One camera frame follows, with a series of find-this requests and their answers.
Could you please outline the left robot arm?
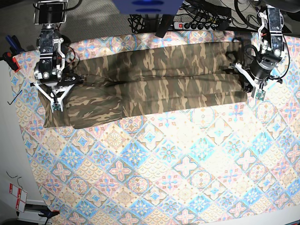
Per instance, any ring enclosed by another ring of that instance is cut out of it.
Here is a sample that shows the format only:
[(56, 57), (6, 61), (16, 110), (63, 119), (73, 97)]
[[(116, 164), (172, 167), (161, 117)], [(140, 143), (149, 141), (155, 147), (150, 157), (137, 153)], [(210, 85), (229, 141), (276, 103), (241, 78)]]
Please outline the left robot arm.
[(258, 11), (261, 23), (257, 27), (244, 17), (237, 0), (234, 1), (234, 8), (240, 19), (258, 32), (259, 49), (254, 45), (243, 46), (245, 56), (251, 59), (249, 68), (244, 69), (240, 63), (233, 63), (230, 67), (238, 70), (245, 77), (244, 90), (251, 93), (253, 98), (263, 100), (266, 95), (263, 88), (267, 85), (267, 81), (281, 84), (290, 67), (290, 64), (287, 64), (285, 73), (281, 76), (271, 74), (282, 61), (285, 53), (290, 57), (287, 41), (282, 33), (284, 17), (280, 9), (266, 4)]

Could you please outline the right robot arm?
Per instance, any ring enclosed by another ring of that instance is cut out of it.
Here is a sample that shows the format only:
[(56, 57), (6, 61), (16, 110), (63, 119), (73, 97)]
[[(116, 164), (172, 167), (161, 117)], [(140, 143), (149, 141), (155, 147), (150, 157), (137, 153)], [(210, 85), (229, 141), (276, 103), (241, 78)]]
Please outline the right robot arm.
[(38, 0), (33, 4), (34, 23), (42, 26), (37, 38), (39, 61), (34, 69), (38, 86), (44, 85), (53, 90), (69, 87), (80, 81), (78, 75), (65, 73), (68, 67), (66, 53), (63, 50), (64, 38), (59, 26), (66, 22), (69, 11), (77, 9), (82, 1), (68, 7), (67, 0)]

